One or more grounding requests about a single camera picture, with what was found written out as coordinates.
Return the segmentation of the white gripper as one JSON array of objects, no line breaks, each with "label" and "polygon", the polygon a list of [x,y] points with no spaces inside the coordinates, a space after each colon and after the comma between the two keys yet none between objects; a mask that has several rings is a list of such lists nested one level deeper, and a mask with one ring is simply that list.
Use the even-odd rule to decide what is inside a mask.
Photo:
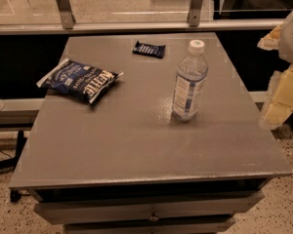
[{"label": "white gripper", "polygon": [[[270,33],[260,39],[257,47],[277,50],[279,57],[293,63],[293,10]],[[261,109],[259,125],[265,130],[280,127],[293,113],[293,64],[283,72],[275,71],[270,79],[267,98]]]}]

